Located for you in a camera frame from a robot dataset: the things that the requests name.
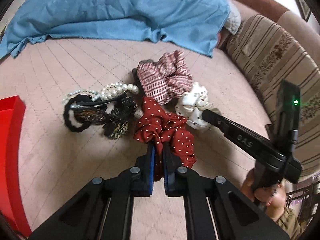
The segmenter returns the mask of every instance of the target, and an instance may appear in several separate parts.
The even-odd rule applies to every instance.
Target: blue cloth
[[[0,58],[27,42],[83,37],[175,44],[212,56],[228,18],[226,0],[26,0],[7,26]]]

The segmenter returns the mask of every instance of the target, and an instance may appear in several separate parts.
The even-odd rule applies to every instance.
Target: red tray
[[[0,210],[13,230],[31,234],[20,195],[18,150],[26,106],[19,96],[0,100]]]

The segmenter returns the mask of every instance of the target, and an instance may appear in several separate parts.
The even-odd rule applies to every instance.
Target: pearl hair tie
[[[99,98],[102,101],[115,98],[116,96],[126,92],[127,90],[130,91],[131,93],[133,93],[134,95],[137,95],[139,93],[139,88],[133,84],[127,85],[127,84],[124,84],[121,82],[116,82],[116,83],[111,83],[111,84],[106,85],[105,87],[103,87],[101,89],[100,92],[95,91],[95,90],[89,90],[89,89],[75,90],[71,93],[68,93],[66,95],[66,97],[62,100],[62,103],[65,106],[71,97],[73,97],[74,95],[79,94],[79,93],[94,94],[95,96],[91,99],[94,102],[94,101],[98,100]],[[83,106],[71,105],[70,107],[71,108],[78,108],[78,107],[83,107]]]

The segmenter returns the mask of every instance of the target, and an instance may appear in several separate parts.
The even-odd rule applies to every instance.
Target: sofa
[[[306,109],[300,127],[303,136],[299,136],[303,142],[295,157],[304,165],[301,180],[319,170],[319,35],[273,0],[232,2],[243,23],[234,36],[221,31],[212,58],[164,42],[48,39],[28,44],[16,59],[6,57],[0,62],[0,98],[18,94],[26,104],[18,166],[21,198],[32,230],[93,177],[117,176],[146,151],[146,145],[132,138],[136,120],[130,132],[118,140],[103,137],[99,127],[71,133],[63,124],[64,96],[79,88],[99,90],[117,80],[133,82],[131,71],[140,60],[157,61],[164,52],[176,49],[184,51],[193,79],[207,88],[209,101],[222,115],[265,137],[264,125],[275,121],[279,78],[264,71],[263,59],[276,55],[272,62],[281,71],[281,66],[286,66],[283,57],[303,57],[291,72],[294,75],[287,76],[301,85]],[[278,44],[283,36],[288,50]],[[171,103],[166,107],[174,109]],[[209,178],[223,175],[240,187],[254,167],[254,159],[216,128],[190,131],[195,136],[197,157],[193,169]],[[147,239],[186,238],[183,201],[167,199],[161,182],[155,183],[150,199],[135,200],[131,239],[141,239],[141,235]]]

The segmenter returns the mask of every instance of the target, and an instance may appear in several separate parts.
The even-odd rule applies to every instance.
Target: silver bolt
[[[218,182],[219,184],[223,184],[226,182],[226,178],[223,176],[218,176],[216,177],[216,182]]]
[[[133,174],[137,174],[140,172],[140,168],[139,167],[132,167],[130,169],[130,172],[133,173]]]
[[[93,184],[100,184],[102,182],[102,178],[101,177],[95,177],[92,179],[92,183]]]
[[[178,167],[177,171],[179,173],[186,173],[188,171],[188,169],[184,166],[180,166],[180,167]]]

